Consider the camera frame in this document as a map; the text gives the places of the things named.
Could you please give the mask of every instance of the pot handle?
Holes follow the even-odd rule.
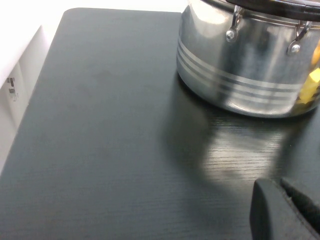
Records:
[[[305,0],[226,0],[248,10],[279,17],[320,22],[320,1]]]

